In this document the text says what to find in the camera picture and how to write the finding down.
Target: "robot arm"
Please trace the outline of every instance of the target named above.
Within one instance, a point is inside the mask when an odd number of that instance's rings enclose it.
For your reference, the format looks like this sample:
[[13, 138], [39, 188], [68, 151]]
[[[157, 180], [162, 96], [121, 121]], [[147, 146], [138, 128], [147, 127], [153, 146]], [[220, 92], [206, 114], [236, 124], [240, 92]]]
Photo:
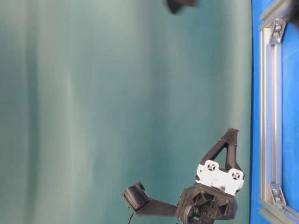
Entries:
[[[237, 210], [235, 194], [244, 183], [244, 173], [236, 163], [237, 133], [238, 130], [229, 128], [203, 157], [196, 183], [184, 189], [178, 206], [148, 197], [143, 185], [137, 182], [122, 194], [128, 208], [138, 216], [177, 217], [183, 224], [213, 224], [216, 219], [233, 219]], [[227, 157], [226, 167], [222, 169], [214, 159], [224, 148]]]

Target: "teal curtain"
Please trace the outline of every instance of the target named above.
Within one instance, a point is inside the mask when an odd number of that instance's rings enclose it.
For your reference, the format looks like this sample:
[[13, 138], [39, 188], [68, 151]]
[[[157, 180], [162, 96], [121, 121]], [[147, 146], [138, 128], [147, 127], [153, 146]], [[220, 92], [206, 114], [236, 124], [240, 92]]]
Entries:
[[230, 126], [245, 184], [216, 223], [249, 222], [251, 1], [7, 0], [0, 33], [2, 224], [126, 223], [136, 181], [176, 204]]

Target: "bolt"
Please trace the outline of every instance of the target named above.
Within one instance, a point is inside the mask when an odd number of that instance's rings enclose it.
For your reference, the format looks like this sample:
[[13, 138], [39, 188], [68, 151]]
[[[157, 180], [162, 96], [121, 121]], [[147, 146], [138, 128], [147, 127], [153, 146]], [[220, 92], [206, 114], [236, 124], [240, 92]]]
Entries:
[[274, 37], [274, 38], [277, 38], [278, 36], [279, 36], [279, 33], [278, 33], [278, 32], [274, 32], [274, 33], [273, 33], [273, 37]]
[[210, 171], [214, 171], [215, 170], [215, 165], [210, 163], [208, 166], [207, 166], [207, 169], [210, 170]]
[[280, 30], [281, 30], [281, 26], [280, 25], [275, 26], [275, 31], [280, 31]]
[[278, 190], [277, 189], [272, 189], [273, 194], [278, 195]]

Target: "blue backdrop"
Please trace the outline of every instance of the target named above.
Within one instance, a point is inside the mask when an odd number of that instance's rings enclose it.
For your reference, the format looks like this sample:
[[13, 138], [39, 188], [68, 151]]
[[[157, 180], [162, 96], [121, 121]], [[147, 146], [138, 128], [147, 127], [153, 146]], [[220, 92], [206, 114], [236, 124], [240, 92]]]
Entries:
[[[273, 0], [253, 0], [253, 91], [252, 91], [252, 185], [251, 185], [251, 223], [268, 223], [258, 214], [262, 206], [259, 200], [259, 16]], [[297, 145], [299, 143], [299, 33], [288, 23], [283, 38], [283, 183], [287, 203], [299, 210], [299, 194], [294, 190], [299, 180], [294, 178], [299, 169]]]

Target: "black object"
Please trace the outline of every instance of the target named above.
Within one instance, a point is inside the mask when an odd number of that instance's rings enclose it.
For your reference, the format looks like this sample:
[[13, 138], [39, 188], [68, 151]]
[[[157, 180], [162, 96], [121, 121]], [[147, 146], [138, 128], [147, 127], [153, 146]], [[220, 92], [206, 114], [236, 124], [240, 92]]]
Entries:
[[[237, 133], [238, 130], [229, 128], [203, 157], [201, 165], [207, 160], [214, 160], [221, 150], [226, 148], [226, 167], [222, 170], [241, 170], [236, 163]], [[127, 188], [122, 196], [128, 208], [138, 216], [177, 217], [183, 224], [213, 224], [215, 220], [233, 219], [237, 211], [235, 196], [201, 183], [184, 189], [178, 206], [148, 197], [140, 182]]]
[[176, 14], [183, 6], [194, 7], [196, 0], [166, 0], [166, 3], [171, 13]]
[[292, 0], [290, 22], [299, 28], [299, 0]]

